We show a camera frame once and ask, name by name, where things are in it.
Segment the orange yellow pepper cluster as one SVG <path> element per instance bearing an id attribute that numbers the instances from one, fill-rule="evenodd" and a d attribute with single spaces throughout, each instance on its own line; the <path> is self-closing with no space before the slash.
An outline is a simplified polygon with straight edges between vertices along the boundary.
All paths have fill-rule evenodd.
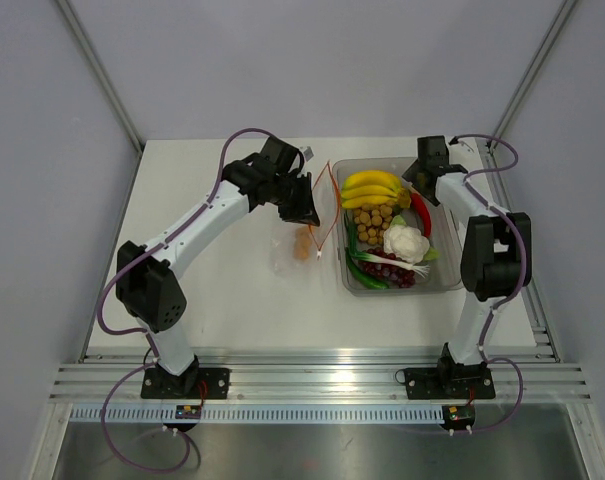
<path id="1" fill-rule="evenodd" d="M 306 261 L 310 257 L 313 239 L 308 226 L 300 227 L 295 231 L 293 257 L 298 261 Z"/>

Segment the clear zip top bag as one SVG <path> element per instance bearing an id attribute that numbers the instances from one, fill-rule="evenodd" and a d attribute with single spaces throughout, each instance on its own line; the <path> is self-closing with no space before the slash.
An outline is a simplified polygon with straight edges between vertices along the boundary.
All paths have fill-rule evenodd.
<path id="1" fill-rule="evenodd" d="M 280 222 L 272 230 L 270 261 L 283 278 L 302 278 L 319 268 L 340 211 L 340 194 L 331 163 L 327 161 L 312 184 L 320 226 Z"/>

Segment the yellow banana bunch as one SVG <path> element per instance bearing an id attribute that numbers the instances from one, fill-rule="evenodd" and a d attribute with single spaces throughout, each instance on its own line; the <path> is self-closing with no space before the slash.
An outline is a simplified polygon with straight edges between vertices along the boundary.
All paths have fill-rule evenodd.
<path id="1" fill-rule="evenodd" d="M 384 204 L 397 198 L 402 189 L 400 179 L 392 173 L 381 170 L 356 172 L 342 183 L 341 206 L 356 209 L 364 204 Z"/>

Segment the white cauliflower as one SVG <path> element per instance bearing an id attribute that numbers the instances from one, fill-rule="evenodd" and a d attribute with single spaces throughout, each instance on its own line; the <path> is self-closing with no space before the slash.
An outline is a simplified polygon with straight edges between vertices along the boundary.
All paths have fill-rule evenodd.
<path id="1" fill-rule="evenodd" d="M 408 225 L 391 225 L 384 233 L 384 252 L 394 254 L 407 263 L 422 262 L 430 247 L 429 240 L 422 235 L 421 231 Z"/>

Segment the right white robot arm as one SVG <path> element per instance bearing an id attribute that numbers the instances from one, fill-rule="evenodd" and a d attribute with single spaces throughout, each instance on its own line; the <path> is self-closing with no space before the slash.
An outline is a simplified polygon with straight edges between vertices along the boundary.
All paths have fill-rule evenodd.
<path id="1" fill-rule="evenodd" d="M 460 320 L 437 364 L 406 368 L 411 400 L 488 400 L 495 396 L 486 343 L 503 307 L 531 279 L 531 219 L 494 204 L 473 185 L 473 173 L 450 159 L 460 137 L 417 140 L 417 158 L 404 180 L 432 205 L 464 223 L 460 274 L 467 291 Z"/>

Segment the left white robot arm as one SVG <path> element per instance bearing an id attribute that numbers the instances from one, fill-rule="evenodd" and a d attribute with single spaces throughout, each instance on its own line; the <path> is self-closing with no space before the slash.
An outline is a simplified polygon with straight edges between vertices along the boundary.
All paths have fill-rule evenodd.
<path id="1" fill-rule="evenodd" d="M 284 222 L 319 226 L 305 161 L 299 148 L 268 136 L 259 151 L 222 160 L 212 191 L 164 233 L 119 248 L 116 298 L 138 321 L 156 357 L 145 370 L 142 398 L 226 397 L 228 370 L 201 368 L 180 328 L 187 309 L 180 279 L 226 228 L 258 206 L 276 206 Z"/>

